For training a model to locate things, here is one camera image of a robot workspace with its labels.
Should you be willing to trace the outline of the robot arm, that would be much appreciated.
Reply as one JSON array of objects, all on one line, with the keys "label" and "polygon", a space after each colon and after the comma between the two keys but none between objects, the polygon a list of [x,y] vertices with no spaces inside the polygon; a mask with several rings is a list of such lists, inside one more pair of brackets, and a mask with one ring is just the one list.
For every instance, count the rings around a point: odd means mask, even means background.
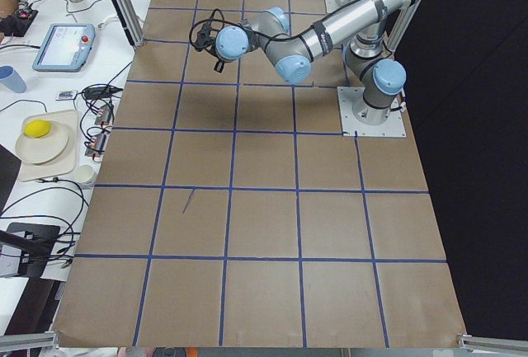
[{"label": "robot arm", "polygon": [[315,60],[342,46],[345,65],[364,85],[353,101],[353,115],[363,124],[378,126],[389,118],[407,78],[402,64],[382,54],[387,18],[396,11],[408,16],[420,1],[349,0],[297,35],[290,35],[288,18],[279,7],[239,23],[226,21],[215,9],[192,26],[189,41],[196,51],[216,57],[218,73],[226,63],[260,49],[290,84],[305,80]]}]

